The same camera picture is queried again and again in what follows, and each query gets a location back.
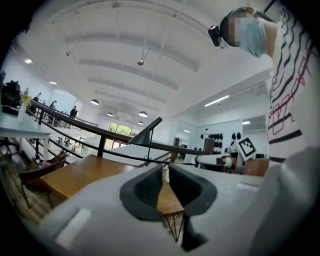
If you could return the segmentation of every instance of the black lamp shade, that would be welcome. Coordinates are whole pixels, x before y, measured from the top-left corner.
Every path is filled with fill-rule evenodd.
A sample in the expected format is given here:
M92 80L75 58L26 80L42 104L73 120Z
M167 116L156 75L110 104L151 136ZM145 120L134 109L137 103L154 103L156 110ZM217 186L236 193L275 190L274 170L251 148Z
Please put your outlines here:
M150 143L150 132L153 130L159 123L162 122L162 118L158 117L151 124L149 124L146 128L144 128L141 132L139 132L136 136L128 141L129 144L135 144L139 146L149 146Z

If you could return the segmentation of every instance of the wooden chair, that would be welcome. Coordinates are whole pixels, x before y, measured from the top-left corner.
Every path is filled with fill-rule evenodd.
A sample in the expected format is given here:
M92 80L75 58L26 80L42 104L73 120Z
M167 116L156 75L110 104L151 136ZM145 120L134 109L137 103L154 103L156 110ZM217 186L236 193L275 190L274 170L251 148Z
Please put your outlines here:
M25 202L29 208L31 207L29 205L28 198L24 190L24 186L34 194L47 195L48 201L51 207L54 208L50 198L51 191L44 185L43 181L40 178L46 174L49 174L57 169L64 167L66 159L67 159L67 154L66 152L62 151L53 159L46 161L51 164L50 166L47 166L45 168L40 168L40 169L26 170L24 172L19 173L19 178L21 180L21 190L22 190Z

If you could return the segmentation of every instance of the fluorescent light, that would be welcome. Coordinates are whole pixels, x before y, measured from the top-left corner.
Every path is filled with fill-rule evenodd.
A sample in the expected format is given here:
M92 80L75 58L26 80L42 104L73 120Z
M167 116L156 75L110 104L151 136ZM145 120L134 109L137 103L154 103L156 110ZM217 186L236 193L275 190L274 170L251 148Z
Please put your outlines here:
M215 101L212 101L212 102L210 102L210 103L208 103L208 104L206 104L206 105L204 105L204 106L205 106L205 107L208 107L208 106L210 106L210 105L212 105L212 104L215 104L215 103L217 103L217 102L223 101L223 100L225 100L225 99L227 99L227 98L229 98L229 97L230 97L230 95L224 96L224 97L219 98L219 99L217 99L217 100L215 100Z

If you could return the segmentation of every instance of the ceiling beam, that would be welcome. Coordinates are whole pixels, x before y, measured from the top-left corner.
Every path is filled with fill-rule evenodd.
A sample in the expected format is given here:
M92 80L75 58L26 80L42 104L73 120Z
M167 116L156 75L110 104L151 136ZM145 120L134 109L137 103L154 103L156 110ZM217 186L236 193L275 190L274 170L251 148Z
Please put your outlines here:
M76 44L76 43L93 43L93 42L107 42L107 43L117 43L123 45L130 45L134 47L143 48L144 47L144 40L141 38L134 38L134 37L125 37L121 36L119 38L112 36L112 35L87 35L87 37L83 36L72 36L67 37L65 39L66 44ZM180 54L176 53L170 49L161 49L162 46L154 42L148 41L145 45L146 49L150 49L150 51L163 55L166 58L169 58L179 64L185 66L186 68L192 70L193 72L197 72L199 63L191 60L185 56L181 56Z
M122 67L121 64L119 64L119 63L109 62L109 61L104 61L104 60L95 61L94 59L90 59L90 58L82 58L79 60L79 65L102 67L102 68L127 72L130 74L136 75L136 76L140 75L140 69L138 67L132 67L132 66L123 66ZM145 70L142 70L141 77L148 79L148 80L151 80L153 82L159 83L161 85L164 85L164 86L171 88L175 91L177 91L179 88L178 84L172 82L171 80L167 79L166 77L158 76L158 75L152 76L152 74L150 72L147 72Z
M111 99L113 102L114 102L114 100L118 100L118 101L121 101L121 102L123 102L125 104L130 104L131 106L134 105L135 107L148 109L148 110L151 110L151 111L154 111L154 112L157 112L157 113L160 111L160 109L152 107L150 105L147 105L147 104L144 104L144 103L141 103L141 102L138 102L138 101L134 101L134 100L129 99L129 98L121 97L121 96L118 96L118 95L115 95L115 94L112 94L112 93L107 93L107 92L102 91L102 90L95 90L94 93L97 94L97 95L100 95L100 96L102 95L105 98Z
M147 98L149 98L151 100L154 100L156 102L160 102L160 103L163 103L163 104L167 103L167 99L165 99L165 98L159 97L158 95L156 95L154 93L151 93L151 92L147 92L145 90L140 90L140 89L135 88L135 87L130 86L130 85L125 85L124 83L113 82L113 81L109 81L109 80L103 80L103 79L92 77L92 76L88 77L88 81L92 82L92 83L96 83L98 85L113 87L113 88L116 88L116 89L119 89L119 90L123 90L123 91L126 91L126 92L137 94L137 95L140 95L140 96L143 96L143 97L147 97Z

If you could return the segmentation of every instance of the person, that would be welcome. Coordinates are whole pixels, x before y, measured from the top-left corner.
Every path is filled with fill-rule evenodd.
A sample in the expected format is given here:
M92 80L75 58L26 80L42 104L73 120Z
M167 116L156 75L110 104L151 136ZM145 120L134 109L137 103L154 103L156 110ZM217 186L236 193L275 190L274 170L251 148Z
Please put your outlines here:
M57 101L53 101L51 104L50 104L50 108L53 108L54 110L56 109L56 104L57 104Z
M42 95L42 93L39 92L39 94L38 94L37 96L35 96L35 97L33 98L33 100L34 100L35 102L39 102L39 99L40 99L40 96L41 96L41 95ZM35 115L35 114L36 114L36 110L37 110L37 106L36 106L34 103L31 102L30 111Z
M215 46L240 47L257 58L267 55L273 61L274 74L267 84L271 104L267 125L269 167L307 147L291 111L317 72L319 59L298 19L286 7L279 11L281 19L275 23L262 11L241 7L231 11L219 27L212 26L208 31Z
M70 111L69 117L75 119L78 116L77 106L74 106L73 109Z
M36 101L36 102L39 102L39 99L40 99L40 96L41 96L41 95L42 95L42 93L39 92L39 94L38 94L37 96L35 96L35 97L33 98L33 100Z
M56 109L56 104L57 104L57 101L54 100L51 104L50 104L50 108L53 108L54 110ZM53 121L54 121L54 117L52 115L48 115L50 121L48 122L48 124L52 124Z

